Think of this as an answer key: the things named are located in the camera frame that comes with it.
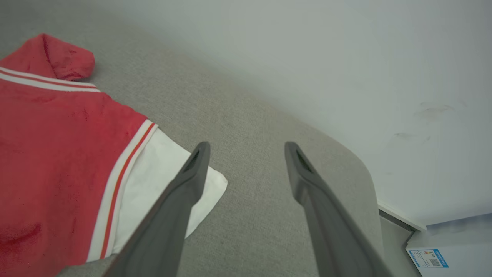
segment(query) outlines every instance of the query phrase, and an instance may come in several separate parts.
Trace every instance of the white cloth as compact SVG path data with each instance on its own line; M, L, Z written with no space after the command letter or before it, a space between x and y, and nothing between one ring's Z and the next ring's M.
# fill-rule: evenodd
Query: white cloth
M157 129L138 156L124 188L113 253L119 253L190 152ZM188 237L214 208L227 188L227 179L208 168L201 199L191 209Z

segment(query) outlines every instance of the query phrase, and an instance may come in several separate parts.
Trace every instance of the stain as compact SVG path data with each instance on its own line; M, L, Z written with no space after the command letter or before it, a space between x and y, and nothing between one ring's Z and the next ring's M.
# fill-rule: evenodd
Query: stain
M460 102L460 104L462 104L465 108L468 108L468 105L466 104L465 101L458 99L458 102Z
M449 105L439 105L431 102L422 102L420 106L423 107L423 110L415 112L414 116L425 119L427 123L437 121L443 113L455 110Z
M428 137L426 138L426 140L422 142L422 144L426 143L426 142L427 142L427 141L429 141L430 139L431 139L431 137L430 137L430 136L428 136Z
M394 136L403 140L410 140L414 137L414 135L408 133L396 133Z

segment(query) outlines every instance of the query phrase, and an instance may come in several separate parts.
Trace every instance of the white wall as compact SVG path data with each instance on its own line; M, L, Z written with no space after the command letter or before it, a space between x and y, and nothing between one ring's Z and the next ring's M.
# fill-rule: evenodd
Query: white wall
M492 212L490 1L98 3L343 143L405 217Z

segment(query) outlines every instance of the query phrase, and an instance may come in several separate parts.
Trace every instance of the qr code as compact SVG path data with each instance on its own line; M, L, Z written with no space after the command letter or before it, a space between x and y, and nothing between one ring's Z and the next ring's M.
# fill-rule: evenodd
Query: qr code
M439 260L437 259L429 259L430 262L432 263L433 267L441 267L441 264L439 263Z

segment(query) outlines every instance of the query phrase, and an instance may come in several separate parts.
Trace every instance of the blue label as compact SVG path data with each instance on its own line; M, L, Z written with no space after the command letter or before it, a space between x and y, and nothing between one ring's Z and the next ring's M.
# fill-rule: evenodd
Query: blue label
M438 249L409 250L408 253L417 267L449 267Z

